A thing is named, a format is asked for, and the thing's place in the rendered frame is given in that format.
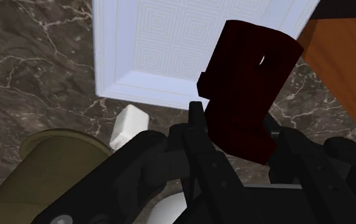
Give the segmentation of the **white panelled door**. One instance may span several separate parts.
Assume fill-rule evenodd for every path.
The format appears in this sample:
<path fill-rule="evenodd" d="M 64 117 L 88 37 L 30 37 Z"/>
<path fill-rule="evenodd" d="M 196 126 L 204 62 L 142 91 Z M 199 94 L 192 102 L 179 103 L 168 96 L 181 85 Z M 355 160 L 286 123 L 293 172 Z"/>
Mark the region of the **white panelled door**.
<path fill-rule="evenodd" d="M 298 38 L 320 0 L 92 0 L 96 94 L 187 109 L 227 20 Z"/>

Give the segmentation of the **white rectangular block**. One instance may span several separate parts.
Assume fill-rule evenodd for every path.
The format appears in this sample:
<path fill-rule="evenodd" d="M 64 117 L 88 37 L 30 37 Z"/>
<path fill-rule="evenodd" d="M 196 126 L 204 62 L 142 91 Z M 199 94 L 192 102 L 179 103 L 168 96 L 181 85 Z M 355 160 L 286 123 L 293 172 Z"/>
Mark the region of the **white rectangular block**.
<path fill-rule="evenodd" d="M 150 116 L 137 108 L 127 105 L 116 117 L 109 146 L 116 151 L 128 143 L 135 135 L 147 130 Z"/>

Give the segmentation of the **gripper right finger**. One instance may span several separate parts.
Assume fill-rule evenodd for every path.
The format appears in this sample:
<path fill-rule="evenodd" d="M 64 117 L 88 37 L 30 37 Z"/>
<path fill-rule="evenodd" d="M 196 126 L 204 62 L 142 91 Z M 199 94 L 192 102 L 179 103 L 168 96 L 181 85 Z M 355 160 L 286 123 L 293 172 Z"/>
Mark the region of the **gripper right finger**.
<path fill-rule="evenodd" d="M 356 142 L 331 137 L 314 143 L 270 114 L 263 125 L 276 143 L 268 161 L 271 182 L 298 181 L 318 224 L 356 224 Z"/>

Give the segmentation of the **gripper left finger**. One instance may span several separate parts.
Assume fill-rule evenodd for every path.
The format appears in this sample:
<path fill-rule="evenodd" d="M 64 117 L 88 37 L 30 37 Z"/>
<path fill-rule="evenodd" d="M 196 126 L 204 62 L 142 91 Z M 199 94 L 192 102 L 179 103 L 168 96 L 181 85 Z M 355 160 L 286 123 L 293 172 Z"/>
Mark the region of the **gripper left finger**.
<path fill-rule="evenodd" d="M 133 224 L 166 183 L 187 203 L 174 224 L 259 224 L 259 213 L 226 156 L 207 135 L 203 106 L 164 135 L 140 132 L 42 211 L 32 224 Z"/>

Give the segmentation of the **dark red angular object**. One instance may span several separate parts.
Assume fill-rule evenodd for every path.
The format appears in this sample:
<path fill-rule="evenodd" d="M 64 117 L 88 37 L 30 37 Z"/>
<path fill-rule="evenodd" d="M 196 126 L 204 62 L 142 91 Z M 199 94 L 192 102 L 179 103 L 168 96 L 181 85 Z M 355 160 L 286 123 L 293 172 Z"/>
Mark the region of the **dark red angular object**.
<path fill-rule="evenodd" d="M 303 53 L 289 35 L 240 20 L 226 21 L 197 81 L 208 136 L 224 152 L 266 164 L 276 148 L 262 122 Z"/>

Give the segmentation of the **olive green cylinder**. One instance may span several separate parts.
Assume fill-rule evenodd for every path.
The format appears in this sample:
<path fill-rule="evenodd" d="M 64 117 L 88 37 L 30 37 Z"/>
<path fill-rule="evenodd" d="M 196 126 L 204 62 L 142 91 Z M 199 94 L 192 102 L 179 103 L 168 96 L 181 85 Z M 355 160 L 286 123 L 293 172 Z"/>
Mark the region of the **olive green cylinder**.
<path fill-rule="evenodd" d="M 31 224 L 111 155 L 98 138 L 71 129 L 32 134 L 19 152 L 21 163 L 0 185 L 0 224 Z"/>

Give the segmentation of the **orange wooden cabinet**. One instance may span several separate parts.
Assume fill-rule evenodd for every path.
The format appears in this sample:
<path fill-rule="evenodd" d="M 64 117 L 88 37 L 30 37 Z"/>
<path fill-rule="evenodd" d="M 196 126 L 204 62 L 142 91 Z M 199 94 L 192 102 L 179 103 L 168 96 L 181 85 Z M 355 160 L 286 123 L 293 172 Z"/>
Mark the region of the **orange wooden cabinet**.
<path fill-rule="evenodd" d="M 320 0 L 298 42 L 303 59 L 356 123 L 356 0 Z"/>

